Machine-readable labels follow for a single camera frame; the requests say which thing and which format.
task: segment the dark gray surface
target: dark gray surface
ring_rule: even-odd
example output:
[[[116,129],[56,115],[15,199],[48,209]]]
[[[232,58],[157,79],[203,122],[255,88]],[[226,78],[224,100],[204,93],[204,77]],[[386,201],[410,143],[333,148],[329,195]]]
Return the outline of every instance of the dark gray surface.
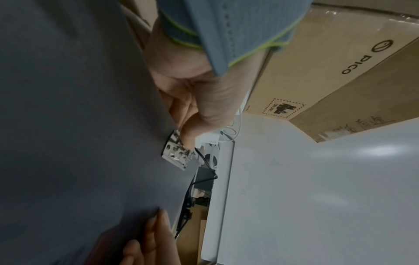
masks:
[[[114,0],[0,0],[0,67],[2,265],[82,264],[105,231],[88,264],[117,264],[174,220],[198,164],[161,158],[175,124]]]

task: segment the blue sleeve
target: blue sleeve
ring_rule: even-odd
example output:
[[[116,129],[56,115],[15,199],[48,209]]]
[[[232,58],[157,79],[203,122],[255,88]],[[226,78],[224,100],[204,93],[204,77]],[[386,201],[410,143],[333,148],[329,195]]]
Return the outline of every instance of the blue sleeve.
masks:
[[[253,52],[281,47],[312,0],[157,0],[165,33],[204,48],[217,75]]]

